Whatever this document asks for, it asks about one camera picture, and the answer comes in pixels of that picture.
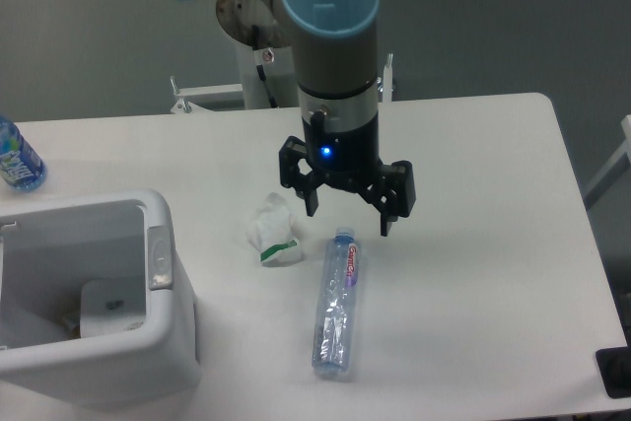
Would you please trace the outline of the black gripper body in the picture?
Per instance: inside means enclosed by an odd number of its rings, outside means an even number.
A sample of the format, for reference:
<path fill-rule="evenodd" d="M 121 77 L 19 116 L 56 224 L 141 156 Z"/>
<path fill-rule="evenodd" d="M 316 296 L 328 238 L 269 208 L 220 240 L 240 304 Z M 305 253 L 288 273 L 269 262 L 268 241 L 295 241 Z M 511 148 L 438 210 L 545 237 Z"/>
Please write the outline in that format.
<path fill-rule="evenodd" d="M 379 157 L 378 92 L 365 90 L 345 99 L 298 92 L 311 171 L 306 185 L 366 192 L 377 181 Z"/>

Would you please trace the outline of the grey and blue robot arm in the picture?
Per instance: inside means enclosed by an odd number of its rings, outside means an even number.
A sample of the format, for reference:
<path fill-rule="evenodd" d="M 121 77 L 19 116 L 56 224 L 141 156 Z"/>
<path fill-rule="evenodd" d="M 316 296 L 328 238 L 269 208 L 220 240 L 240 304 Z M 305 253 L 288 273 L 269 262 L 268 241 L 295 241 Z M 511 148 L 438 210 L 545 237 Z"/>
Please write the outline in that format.
<path fill-rule="evenodd" d="M 377 14 L 380 0 L 259 0 L 292 48 L 304 134 L 279 152 L 280 182 L 309 214 L 320 186 L 355 193 L 381 216 L 381 231 L 410 215 L 412 165 L 379 155 Z"/>

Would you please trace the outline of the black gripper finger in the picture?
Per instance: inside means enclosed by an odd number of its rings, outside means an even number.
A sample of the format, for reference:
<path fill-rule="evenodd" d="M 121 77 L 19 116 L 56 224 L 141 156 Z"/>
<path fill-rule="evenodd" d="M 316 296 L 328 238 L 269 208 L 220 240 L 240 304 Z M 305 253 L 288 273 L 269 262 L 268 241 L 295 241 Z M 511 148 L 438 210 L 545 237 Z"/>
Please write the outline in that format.
<path fill-rule="evenodd" d="M 360 182 L 360 196 L 380 214 L 380 233 L 387 237 L 393 223 L 408 218 L 416 201 L 413 166 L 409 161 L 379 162 Z"/>
<path fill-rule="evenodd" d="M 289 136 L 279 150 L 279 173 L 281 185 L 295 190 L 305 202 L 307 215 L 312 217 L 318 208 L 317 189 L 325 184 L 329 174 L 313 144 Z"/>

